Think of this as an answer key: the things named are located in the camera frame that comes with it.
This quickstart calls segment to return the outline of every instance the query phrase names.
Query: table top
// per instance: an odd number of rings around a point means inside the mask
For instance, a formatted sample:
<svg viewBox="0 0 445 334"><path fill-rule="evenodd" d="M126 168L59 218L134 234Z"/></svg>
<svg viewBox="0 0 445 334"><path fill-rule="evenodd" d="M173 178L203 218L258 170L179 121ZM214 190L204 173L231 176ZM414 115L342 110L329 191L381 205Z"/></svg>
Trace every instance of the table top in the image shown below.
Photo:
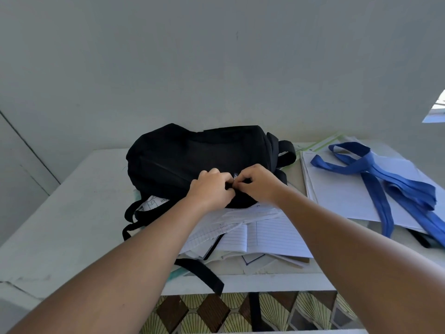
<svg viewBox="0 0 445 334"><path fill-rule="evenodd" d="M400 157L382 143L367 143L377 154ZM0 298L31 309L123 241L121 232L128 224L124 212L134 202L126 152L93 151L4 243ZM299 161L285 172L288 181L304 192ZM405 229L396 227L392 238L445 267L445 251L421 247ZM233 260L209 264L225 283L224 292L335 289L314 260L304 269L278 260L254 275L244 275ZM208 292L196 276L182 276L167 282L162 294Z"/></svg>

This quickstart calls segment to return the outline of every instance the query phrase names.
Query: blue strap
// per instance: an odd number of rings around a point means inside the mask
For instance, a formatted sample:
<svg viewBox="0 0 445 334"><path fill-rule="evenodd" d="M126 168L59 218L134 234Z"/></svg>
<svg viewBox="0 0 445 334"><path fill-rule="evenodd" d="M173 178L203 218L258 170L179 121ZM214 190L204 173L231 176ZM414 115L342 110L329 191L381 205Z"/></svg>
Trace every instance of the blue strap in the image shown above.
<svg viewBox="0 0 445 334"><path fill-rule="evenodd" d="M346 154L340 154L334 150L336 147L350 151L359 158L354 159ZM394 220L386 191L426 232L445 246L445 223L432 212L437 202L436 188L433 185L385 171L375 163L371 149L358 142L332 144L329 149L335 157L346 164L345 167L326 163L319 155L312 159L311 164L339 174L360 174L381 219L384 236L390 237L394 230Z"/></svg>

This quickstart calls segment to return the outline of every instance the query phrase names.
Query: person's right arm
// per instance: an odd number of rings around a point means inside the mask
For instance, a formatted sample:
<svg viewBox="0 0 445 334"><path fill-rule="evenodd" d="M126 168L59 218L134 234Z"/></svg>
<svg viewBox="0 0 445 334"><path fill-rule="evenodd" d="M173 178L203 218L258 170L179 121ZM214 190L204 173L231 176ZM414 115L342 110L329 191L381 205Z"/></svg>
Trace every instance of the person's right arm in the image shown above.
<svg viewBox="0 0 445 334"><path fill-rule="evenodd" d="M445 332L442 267L317 205L261 165L243 170L233 187L283 210L370 333Z"/></svg>

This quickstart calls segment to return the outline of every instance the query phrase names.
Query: person's left hand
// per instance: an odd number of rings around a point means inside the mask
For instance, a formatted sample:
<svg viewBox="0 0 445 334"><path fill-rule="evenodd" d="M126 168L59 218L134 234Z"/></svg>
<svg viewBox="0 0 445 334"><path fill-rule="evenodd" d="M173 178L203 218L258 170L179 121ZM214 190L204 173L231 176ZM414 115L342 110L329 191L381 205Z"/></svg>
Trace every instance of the person's left hand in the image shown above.
<svg viewBox="0 0 445 334"><path fill-rule="evenodd" d="M192 180L187 198L202 204L205 213L224 208L235 196L234 189L226 190L226 183L233 183L230 173L221 173L216 168L203 170L198 179Z"/></svg>

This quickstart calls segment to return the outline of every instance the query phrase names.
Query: hand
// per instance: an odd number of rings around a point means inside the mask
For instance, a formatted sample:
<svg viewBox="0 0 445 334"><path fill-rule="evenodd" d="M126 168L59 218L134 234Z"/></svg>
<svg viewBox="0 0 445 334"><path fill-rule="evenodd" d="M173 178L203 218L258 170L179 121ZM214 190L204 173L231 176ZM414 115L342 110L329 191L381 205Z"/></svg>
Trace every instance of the hand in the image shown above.
<svg viewBox="0 0 445 334"><path fill-rule="evenodd" d="M187 198L202 204L205 213L224 208L235 196L234 189L226 190L226 183L233 183L230 173L215 168L209 172L203 170L198 179L192 180Z"/></svg>
<svg viewBox="0 0 445 334"><path fill-rule="evenodd" d="M247 178L250 178L252 183L243 183ZM288 189L287 185L260 164L242 170L235 178L232 187L247 193L258 202L267 202L273 205L277 205L276 200L279 193Z"/></svg>

